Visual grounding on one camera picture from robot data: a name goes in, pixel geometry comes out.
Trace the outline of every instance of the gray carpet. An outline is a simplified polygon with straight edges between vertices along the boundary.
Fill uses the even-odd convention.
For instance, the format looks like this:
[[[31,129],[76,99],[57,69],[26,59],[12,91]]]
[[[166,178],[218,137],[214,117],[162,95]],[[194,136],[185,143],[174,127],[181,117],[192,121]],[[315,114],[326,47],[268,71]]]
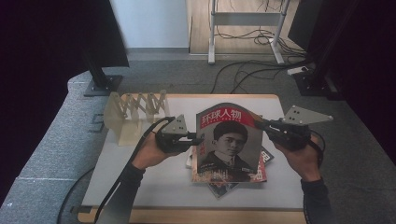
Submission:
[[[217,60],[132,61],[131,68],[106,68],[123,75],[119,94],[125,92],[210,93],[218,71],[233,62]],[[252,71],[258,65],[245,67]],[[236,66],[220,74],[214,93],[233,89]],[[275,72],[257,74],[273,77]],[[69,93],[47,134],[14,182],[0,210],[0,223],[56,223],[67,192],[97,161],[106,138],[102,114],[107,97],[83,97],[91,76],[80,74],[68,83]],[[248,78],[248,93],[279,96],[283,110],[298,105],[334,116],[334,121],[311,125],[326,139],[321,167],[333,209],[342,224],[396,223],[396,167],[380,145],[343,101],[302,97],[286,70],[275,79]],[[236,93],[245,93],[238,89]],[[77,214],[90,174],[71,192],[61,223],[78,223]]]

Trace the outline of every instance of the power strip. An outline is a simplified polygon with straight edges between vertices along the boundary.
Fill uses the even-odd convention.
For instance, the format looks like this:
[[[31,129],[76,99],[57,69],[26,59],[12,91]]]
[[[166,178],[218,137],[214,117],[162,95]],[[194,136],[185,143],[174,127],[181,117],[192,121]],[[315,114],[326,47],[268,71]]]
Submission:
[[[299,74],[299,73],[306,72],[306,71],[308,71],[308,68],[305,67],[305,66],[291,68],[291,69],[288,70],[288,75],[292,76],[294,74]]]

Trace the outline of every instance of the white wall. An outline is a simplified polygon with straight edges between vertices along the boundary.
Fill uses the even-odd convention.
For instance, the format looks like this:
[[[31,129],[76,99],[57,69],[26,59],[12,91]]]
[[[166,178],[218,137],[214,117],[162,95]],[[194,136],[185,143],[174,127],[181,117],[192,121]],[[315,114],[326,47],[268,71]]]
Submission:
[[[188,48],[186,1],[110,0],[125,48]]]

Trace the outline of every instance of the hand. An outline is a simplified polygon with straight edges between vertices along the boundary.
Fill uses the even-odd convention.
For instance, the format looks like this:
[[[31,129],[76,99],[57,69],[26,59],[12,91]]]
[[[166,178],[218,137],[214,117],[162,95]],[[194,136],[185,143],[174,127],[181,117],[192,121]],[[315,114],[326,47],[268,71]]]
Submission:
[[[311,135],[311,140],[317,144],[318,139]],[[290,167],[297,172],[303,181],[310,182],[321,179],[318,168],[318,153],[309,145],[305,148],[290,151],[274,143],[275,147],[285,155]]]
[[[155,133],[150,133],[146,140],[143,142],[142,147],[137,152],[136,157],[132,161],[132,165],[137,169],[144,170],[150,166],[155,166],[168,157],[180,154],[164,153],[158,146],[155,140]]]

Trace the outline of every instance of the black sleeve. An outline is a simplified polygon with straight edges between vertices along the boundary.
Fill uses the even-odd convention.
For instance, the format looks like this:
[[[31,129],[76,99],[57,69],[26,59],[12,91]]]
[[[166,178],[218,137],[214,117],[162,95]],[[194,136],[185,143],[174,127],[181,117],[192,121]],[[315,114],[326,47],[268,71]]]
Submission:
[[[120,174],[120,184],[108,200],[105,210],[96,224],[129,223],[134,198],[143,179],[144,170],[139,170],[128,163]]]
[[[338,223],[328,198],[329,191],[323,179],[305,182],[301,180],[304,192],[304,215],[307,224]]]

